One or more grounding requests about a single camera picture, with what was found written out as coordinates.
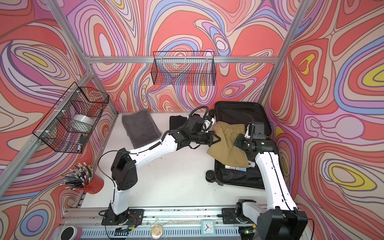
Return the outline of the blue white tube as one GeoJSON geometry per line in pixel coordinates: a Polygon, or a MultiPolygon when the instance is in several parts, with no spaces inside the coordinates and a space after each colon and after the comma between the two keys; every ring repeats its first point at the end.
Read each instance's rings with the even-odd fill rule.
{"type": "Polygon", "coordinates": [[[227,166],[227,165],[225,165],[225,169],[234,170],[234,171],[241,171],[241,172],[247,171],[247,168],[233,167],[233,166],[227,166]]]}

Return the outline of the black suitcase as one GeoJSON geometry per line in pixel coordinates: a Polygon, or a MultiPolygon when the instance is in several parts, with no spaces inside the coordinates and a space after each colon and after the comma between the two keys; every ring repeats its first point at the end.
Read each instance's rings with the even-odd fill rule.
{"type": "MultiPolygon", "coordinates": [[[[253,123],[264,124],[263,133],[266,135],[266,144],[263,146],[258,143],[258,139],[253,140],[257,145],[253,150],[270,149],[275,154],[278,152],[276,144],[270,138],[272,127],[262,105],[253,102],[220,101],[215,103],[215,117],[217,121],[231,125],[244,124],[246,130],[248,125],[253,123]]],[[[215,160],[214,169],[206,172],[206,181],[209,183],[217,182],[220,186],[232,185],[264,189],[262,175],[258,167],[247,168],[245,171],[231,170],[217,160],[215,160]]]]}

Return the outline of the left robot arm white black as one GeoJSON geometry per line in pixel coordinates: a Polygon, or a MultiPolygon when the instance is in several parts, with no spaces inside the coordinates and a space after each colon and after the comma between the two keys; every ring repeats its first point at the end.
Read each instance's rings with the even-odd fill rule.
{"type": "Polygon", "coordinates": [[[209,107],[200,106],[192,110],[186,122],[174,130],[166,131],[160,140],[139,149],[113,150],[116,153],[107,177],[114,184],[113,200],[108,212],[115,216],[124,214],[129,209],[130,189],[138,182],[137,170],[151,161],[168,153],[189,147],[197,149],[201,145],[212,146],[221,141],[210,128],[214,119],[209,115],[209,107]]]}

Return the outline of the grey towel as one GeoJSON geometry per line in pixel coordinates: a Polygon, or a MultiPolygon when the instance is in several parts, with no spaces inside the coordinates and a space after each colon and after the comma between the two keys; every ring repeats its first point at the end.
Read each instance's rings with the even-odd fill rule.
{"type": "Polygon", "coordinates": [[[162,137],[149,110],[123,115],[122,124],[134,149],[144,147],[162,137]]]}

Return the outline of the white bottle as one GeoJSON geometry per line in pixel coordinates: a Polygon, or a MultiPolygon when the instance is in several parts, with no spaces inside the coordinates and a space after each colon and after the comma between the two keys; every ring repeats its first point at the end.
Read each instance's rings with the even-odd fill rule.
{"type": "Polygon", "coordinates": [[[256,163],[253,161],[248,161],[249,168],[254,168],[256,166],[256,163]]]}

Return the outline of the black t-shirt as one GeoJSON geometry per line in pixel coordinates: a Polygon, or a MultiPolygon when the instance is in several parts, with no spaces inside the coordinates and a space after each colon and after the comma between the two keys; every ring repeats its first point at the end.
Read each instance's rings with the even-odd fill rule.
{"type": "Polygon", "coordinates": [[[173,130],[181,129],[185,125],[187,120],[188,120],[187,117],[183,117],[181,115],[170,116],[170,118],[169,118],[169,130],[173,131],[173,130]]]}

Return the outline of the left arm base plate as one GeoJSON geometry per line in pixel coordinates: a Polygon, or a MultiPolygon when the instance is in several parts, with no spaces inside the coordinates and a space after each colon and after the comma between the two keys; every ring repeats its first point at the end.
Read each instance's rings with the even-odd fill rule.
{"type": "Polygon", "coordinates": [[[117,215],[112,209],[102,210],[99,216],[102,217],[103,226],[133,226],[137,227],[143,222],[143,209],[126,210],[117,215]]]}

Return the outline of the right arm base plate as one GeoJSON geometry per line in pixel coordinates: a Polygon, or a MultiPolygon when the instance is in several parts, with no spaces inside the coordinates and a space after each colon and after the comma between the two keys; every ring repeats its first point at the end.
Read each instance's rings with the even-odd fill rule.
{"type": "Polygon", "coordinates": [[[221,218],[223,223],[226,225],[229,224],[251,224],[255,225],[257,223],[258,217],[264,213],[259,209],[244,209],[244,208],[222,208],[221,213],[217,215],[218,218],[221,218]]]}

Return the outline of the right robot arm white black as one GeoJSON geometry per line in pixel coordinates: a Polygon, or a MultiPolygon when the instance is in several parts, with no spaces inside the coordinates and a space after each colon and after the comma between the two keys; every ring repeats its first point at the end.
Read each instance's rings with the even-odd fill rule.
{"type": "Polygon", "coordinates": [[[298,209],[284,183],[278,148],[267,138],[264,123],[250,123],[234,145],[255,159],[267,195],[265,210],[254,201],[238,202],[237,215],[254,223],[240,234],[252,234],[258,240],[299,240],[310,219],[298,209]]]}

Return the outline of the khaki shorts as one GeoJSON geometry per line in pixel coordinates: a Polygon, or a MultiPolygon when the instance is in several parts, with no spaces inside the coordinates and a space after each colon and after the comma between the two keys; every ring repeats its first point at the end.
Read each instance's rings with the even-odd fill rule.
{"type": "Polygon", "coordinates": [[[221,140],[211,145],[207,150],[207,154],[223,165],[248,168],[249,163],[246,153],[235,146],[235,140],[239,134],[245,134],[245,125],[230,125],[225,122],[217,122],[213,126],[213,131],[221,140]]]}

